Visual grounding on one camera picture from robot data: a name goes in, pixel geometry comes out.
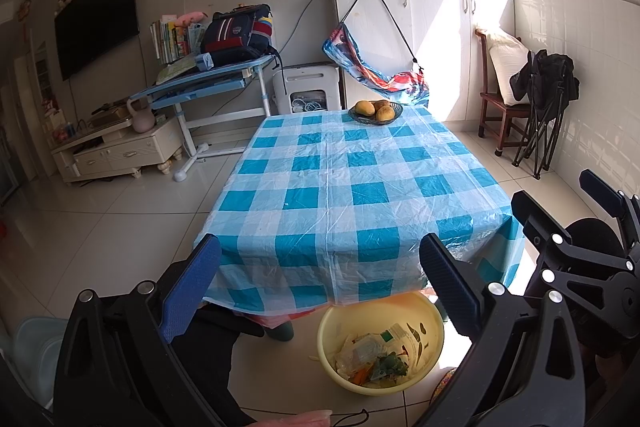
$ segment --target tv stand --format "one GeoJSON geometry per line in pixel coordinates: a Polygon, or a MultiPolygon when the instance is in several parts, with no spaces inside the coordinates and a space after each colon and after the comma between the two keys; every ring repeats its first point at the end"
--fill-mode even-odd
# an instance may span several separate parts
{"type": "Polygon", "coordinates": [[[157,165],[169,174],[171,158],[182,158],[182,134],[175,118],[139,134],[130,117],[98,129],[89,129],[53,149],[51,154],[65,183],[142,175],[140,168],[157,165]]]}

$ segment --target wooden chair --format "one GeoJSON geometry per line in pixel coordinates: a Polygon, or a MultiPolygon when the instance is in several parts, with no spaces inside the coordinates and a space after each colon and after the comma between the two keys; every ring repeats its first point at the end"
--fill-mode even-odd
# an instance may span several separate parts
{"type": "Polygon", "coordinates": [[[514,118],[529,119],[531,113],[531,107],[528,103],[519,103],[518,105],[504,105],[504,100],[500,94],[500,86],[498,86],[498,92],[489,92],[489,60],[487,57],[486,35],[476,29],[476,35],[480,37],[482,44],[482,92],[480,98],[482,99],[482,109],[480,112],[480,127],[478,128],[478,136],[484,138],[484,131],[489,132],[495,136],[498,140],[498,147],[495,149],[496,156],[502,156],[502,150],[505,147],[518,147],[521,144],[526,146],[525,133],[526,131],[513,123],[514,118]],[[501,116],[487,116],[486,110],[489,104],[497,107],[502,113],[501,116]],[[488,124],[488,121],[499,121],[500,131],[495,132],[488,124]],[[511,129],[517,131],[521,136],[519,141],[507,141],[511,129]]]}

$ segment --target plastic basin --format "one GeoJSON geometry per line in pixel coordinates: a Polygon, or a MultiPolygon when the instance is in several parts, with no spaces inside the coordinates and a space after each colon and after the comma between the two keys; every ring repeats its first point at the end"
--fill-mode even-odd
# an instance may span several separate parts
{"type": "Polygon", "coordinates": [[[418,292],[394,295],[350,306],[332,306],[324,313],[318,327],[318,357],[329,377],[353,393],[368,396],[399,393],[420,382],[438,362],[443,343],[442,318],[436,306],[418,292]],[[408,323],[418,332],[420,324],[423,324],[427,331],[426,335],[420,333],[420,336],[422,345],[425,346],[428,341],[429,346],[424,348],[418,371],[413,378],[395,387],[369,389],[355,385],[335,372],[333,368],[335,354],[342,349],[348,334],[381,333],[395,323],[399,323],[404,328],[408,323]]]}

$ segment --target white tiled wall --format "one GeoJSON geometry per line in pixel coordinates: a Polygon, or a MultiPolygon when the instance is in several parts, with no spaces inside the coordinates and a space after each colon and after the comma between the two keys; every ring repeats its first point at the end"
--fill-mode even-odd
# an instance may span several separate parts
{"type": "Polygon", "coordinates": [[[592,169],[640,193],[640,6],[621,0],[516,0],[516,34],[574,60],[580,99],[564,115],[553,167],[598,217],[578,176],[592,169]]]}

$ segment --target hanging bag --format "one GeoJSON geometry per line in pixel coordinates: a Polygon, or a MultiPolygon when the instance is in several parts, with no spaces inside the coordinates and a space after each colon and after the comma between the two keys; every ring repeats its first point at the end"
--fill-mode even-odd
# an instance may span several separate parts
{"type": "Polygon", "coordinates": [[[359,83],[364,84],[364,86],[369,87],[369,89],[375,90],[385,98],[398,103],[410,105],[423,104],[427,106],[429,103],[429,86],[424,78],[424,70],[418,64],[418,59],[415,58],[411,46],[409,46],[409,43],[404,38],[402,30],[391,13],[389,6],[386,5],[385,0],[381,0],[382,4],[396,25],[396,29],[412,56],[414,67],[417,71],[403,71],[402,73],[388,76],[375,70],[362,60],[358,45],[353,37],[351,37],[349,29],[344,23],[358,1],[359,0],[355,0],[351,5],[351,8],[349,8],[342,20],[340,20],[337,28],[324,42],[322,50],[332,61],[347,71],[347,73],[359,83]]]}

